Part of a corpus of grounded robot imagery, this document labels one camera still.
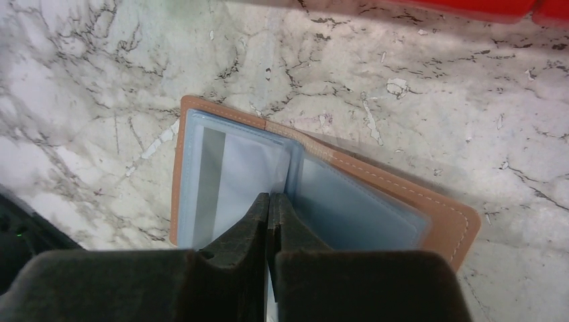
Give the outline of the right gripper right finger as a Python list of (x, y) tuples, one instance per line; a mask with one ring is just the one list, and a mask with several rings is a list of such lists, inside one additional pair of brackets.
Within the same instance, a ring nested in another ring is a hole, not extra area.
[(470, 321), (454, 271), (439, 255), (335, 251), (284, 194), (268, 206), (268, 264), (280, 321)]

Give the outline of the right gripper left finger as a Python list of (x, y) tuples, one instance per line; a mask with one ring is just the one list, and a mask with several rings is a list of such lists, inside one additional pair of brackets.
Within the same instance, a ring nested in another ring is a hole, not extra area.
[(270, 197), (199, 250), (36, 256), (1, 297), (2, 321), (265, 321)]

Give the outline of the tan leather card holder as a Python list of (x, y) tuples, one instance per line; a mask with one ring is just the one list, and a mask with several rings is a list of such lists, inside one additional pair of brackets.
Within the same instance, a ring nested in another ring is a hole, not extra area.
[(300, 220), (335, 250), (439, 254), (458, 269), (481, 227), (471, 207), (341, 152), (299, 130), (186, 95), (174, 158), (170, 240), (191, 245), (203, 132), (264, 138), (291, 153), (284, 190)]

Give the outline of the red plastic bin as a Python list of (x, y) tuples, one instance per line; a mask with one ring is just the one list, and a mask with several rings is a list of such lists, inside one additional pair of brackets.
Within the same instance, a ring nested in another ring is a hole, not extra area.
[(451, 13), (468, 19), (516, 23), (534, 7), (534, 0), (394, 0), (389, 3)]
[(541, 26), (568, 28), (568, 6), (568, 0), (536, 1), (531, 19)]

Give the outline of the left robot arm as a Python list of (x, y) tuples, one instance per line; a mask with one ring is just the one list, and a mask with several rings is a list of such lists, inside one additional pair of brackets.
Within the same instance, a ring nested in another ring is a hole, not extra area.
[(35, 256), (81, 246), (44, 219), (34, 208), (1, 187), (1, 294)]

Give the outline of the silver card in holder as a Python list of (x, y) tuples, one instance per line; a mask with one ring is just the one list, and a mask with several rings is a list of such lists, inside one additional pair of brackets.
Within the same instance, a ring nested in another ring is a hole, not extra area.
[(260, 193), (282, 192), (290, 161), (277, 142), (206, 128), (191, 245), (201, 248), (227, 231)]

